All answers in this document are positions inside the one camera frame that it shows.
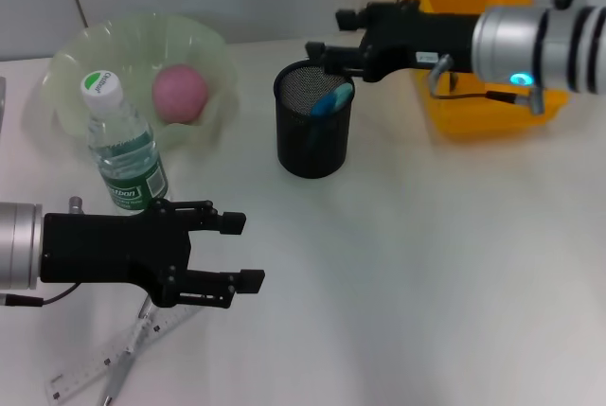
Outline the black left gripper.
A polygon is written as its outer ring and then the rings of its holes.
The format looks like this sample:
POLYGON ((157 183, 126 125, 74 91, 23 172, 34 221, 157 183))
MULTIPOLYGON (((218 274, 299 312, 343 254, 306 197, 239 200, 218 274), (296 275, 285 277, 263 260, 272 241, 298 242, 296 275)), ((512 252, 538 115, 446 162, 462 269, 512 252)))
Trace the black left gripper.
POLYGON ((187 232, 239 236, 241 212, 220 213, 210 200, 155 200, 130 216, 48 213, 44 216, 40 279, 45 283, 132 284, 159 308, 229 309, 237 294, 257 294, 263 270, 187 271, 187 232))

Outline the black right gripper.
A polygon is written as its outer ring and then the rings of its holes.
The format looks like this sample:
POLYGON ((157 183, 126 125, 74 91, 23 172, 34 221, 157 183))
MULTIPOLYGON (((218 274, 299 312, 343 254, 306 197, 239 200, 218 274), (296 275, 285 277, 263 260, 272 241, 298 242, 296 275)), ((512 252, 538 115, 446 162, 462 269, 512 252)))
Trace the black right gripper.
POLYGON ((433 13, 420 9, 420 0, 371 2, 362 9, 335 13, 340 31, 365 29, 358 46, 320 42, 305 45, 309 59, 334 76, 358 77, 378 82, 405 69, 431 69, 423 57, 435 53, 453 60, 452 70, 472 72, 472 36, 477 14, 433 13))

